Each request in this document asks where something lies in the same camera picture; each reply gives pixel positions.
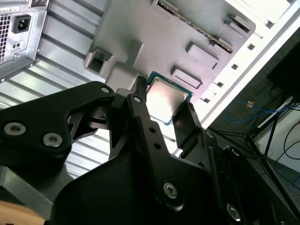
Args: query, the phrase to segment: black metal bracket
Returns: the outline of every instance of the black metal bracket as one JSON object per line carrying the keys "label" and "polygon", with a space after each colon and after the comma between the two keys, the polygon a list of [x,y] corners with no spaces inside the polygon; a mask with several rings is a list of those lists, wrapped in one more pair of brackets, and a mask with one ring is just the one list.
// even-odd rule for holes
{"label": "black metal bracket", "polygon": [[[84,112],[97,105],[109,105],[114,96],[104,83],[90,82],[0,111],[0,164],[35,173],[55,173],[63,167],[72,139],[95,131],[82,124]],[[51,139],[47,134],[56,135]]]}
{"label": "black metal bracket", "polygon": [[[191,103],[182,106],[173,117],[173,124],[177,145],[183,150],[181,157],[203,166],[210,174],[222,215],[232,223],[246,224],[228,160],[215,136],[201,127]],[[228,207],[240,212],[238,219],[229,216]]]}

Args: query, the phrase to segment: black cable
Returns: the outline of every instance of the black cable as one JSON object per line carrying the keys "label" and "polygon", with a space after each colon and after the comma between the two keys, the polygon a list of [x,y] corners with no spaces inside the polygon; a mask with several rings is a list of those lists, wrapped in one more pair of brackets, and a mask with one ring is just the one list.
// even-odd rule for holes
{"label": "black cable", "polygon": [[282,177],[284,178],[286,181],[288,181],[289,183],[291,183],[295,188],[297,188],[300,191],[300,188],[298,188],[297,186],[295,186],[292,182],[290,182],[287,178],[285,178],[283,175],[281,175],[276,169],[275,169],[275,164],[278,162],[278,160],[285,154],[286,151],[288,151],[292,146],[294,146],[295,144],[300,143],[300,141],[295,142],[294,144],[292,144],[290,147],[287,148],[287,150],[285,150],[281,156],[275,161],[275,163],[273,164],[273,168],[274,170]]}
{"label": "black cable", "polygon": [[259,119],[259,116],[261,115],[262,111],[260,111],[257,115],[257,118],[255,119],[252,127],[249,129],[249,131],[246,133],[246,134],[249,134],[250,132],[252,132],[252,129],[254,128],[255,124],[257,123],[258,119]]}
{"label": "black cable", "polygon": [[300,109],[293,109],[293,108],[288,108],[288,109],[295,110],[295,111],[300,111]]}
{"label": "black cable", "polygon": [[290,155],[288,155],[288,154],[286,153],[287,150],[285,150],[285,144],[286,144],[287,138],[288,138],[288,136],[290,135],[291,131],[292,131],[297,125],[298,125],[298,123],[296,123],[296,124],[290,129],[290,131],[287,133],[287,135],[286,135],[286,137],[285,137],[285,142],[284,142],[284,144],[283,144],[283,150],[284,150],[284,154],[286,154],[286,156],[288,156],[289,158],[295,159],[295,160],[300,160],[300,158],[294,158],[294,157],[291,157]]}

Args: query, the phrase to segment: screw hole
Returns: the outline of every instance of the screw hole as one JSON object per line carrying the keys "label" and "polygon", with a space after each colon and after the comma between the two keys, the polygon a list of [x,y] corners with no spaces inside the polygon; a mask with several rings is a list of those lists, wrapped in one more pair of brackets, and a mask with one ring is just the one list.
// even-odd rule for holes
{"label": "screw hole", "polygon": [[51,136],[51,137],[49,137],[49,141],[50,142],[57,142],[58,140],[57,140],[57,138],[56,137],[54,137],[54,136]]}
{"label": "screw hole", "polygon": [[151,131],[152,133],[156,133],[156,130],[152,127],[149,128],[149,131]]}
{"label": "screw hole", "polygon": [[161,146],[160,146],[160,144],[158,144],[158,143],[154,143],[154,147],[155,147],[156,149],[161,149]]}
{"label": "screw hole", "polygon": [[13,132],[19,132],[19,131],[21,131],[21,128],[19,126],[12,126],[10,128],[10,130],[13,131]]}

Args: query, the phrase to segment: slot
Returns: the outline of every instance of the slot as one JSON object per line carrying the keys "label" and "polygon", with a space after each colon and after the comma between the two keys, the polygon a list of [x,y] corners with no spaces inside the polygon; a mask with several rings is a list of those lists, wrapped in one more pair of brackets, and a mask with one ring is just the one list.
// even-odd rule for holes
{"label": "slot", "polygon": [[197,32],[199,32],[200,34],[204,35],[211,42],[217,44],[218,46],[220,46],[221,48],[223,48],[225,51],[227,51],[229,53],[233,52],[233,50],[230,47],[224,45],[223,43],[221,43],[220,41],[218,41],[217,39],[215,39],[213,36],[209,35],[205,31],[203,31],[201,28],[199,28],[196,25],[194,25],[191,21],[189,21],[188,19],[186,19],[185,17],[183,17],[182,15],[180,15],[178,12],[176,12],[175,10],[173,10],[169,5],[167,5],[163,1],[161,1],[161,0],[157,1],[157,5],[160,6],[161,8],[163,8],[165,11],[169,12],[170,14],[172,14],[173,16],[177,17],[178,19],[180,19],[184,23],[186,23],[188,26],[190,26],[191,28],[193,28],[194,30],[196,30]]}
{"label": "slot", "polygon": [[231,66],[231,68],[234,69],[234,70],[236,70],[238,67],[239,67],[239,66],[236,65],[236,64],[233,64],[233,65]]}

